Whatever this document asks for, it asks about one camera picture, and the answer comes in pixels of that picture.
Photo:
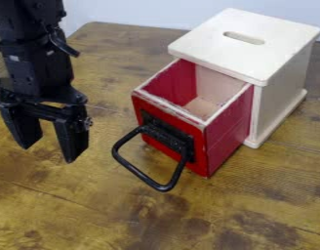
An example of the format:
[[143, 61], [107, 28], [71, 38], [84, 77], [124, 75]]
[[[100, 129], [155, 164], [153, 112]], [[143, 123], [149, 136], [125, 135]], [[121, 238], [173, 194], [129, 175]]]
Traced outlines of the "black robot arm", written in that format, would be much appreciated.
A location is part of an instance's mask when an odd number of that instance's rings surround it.
[[60, 21], [63, 0], [0, 0], [0, 53], [9, 76], [0, 77], [0, 113], [21, 148], [43, 137], [40, 122], [53, 123], [67, 162], [88, 148], [87, 96], [73, 86], [72, 57]]

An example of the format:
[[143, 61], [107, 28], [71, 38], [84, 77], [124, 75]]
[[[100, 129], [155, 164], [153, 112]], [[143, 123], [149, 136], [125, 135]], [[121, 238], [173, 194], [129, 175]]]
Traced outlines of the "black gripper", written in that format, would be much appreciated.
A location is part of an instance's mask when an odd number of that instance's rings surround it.
[[72, 163], [88, 149], [91, 117], [87, 96], [72, 86], [75, 78], [67, 45], [48, 40], [0, 41], [8, 77], [0, 78], [0, 113], [21, 148], [43, 137], [39, 119], [55, 121], [64, 158]]

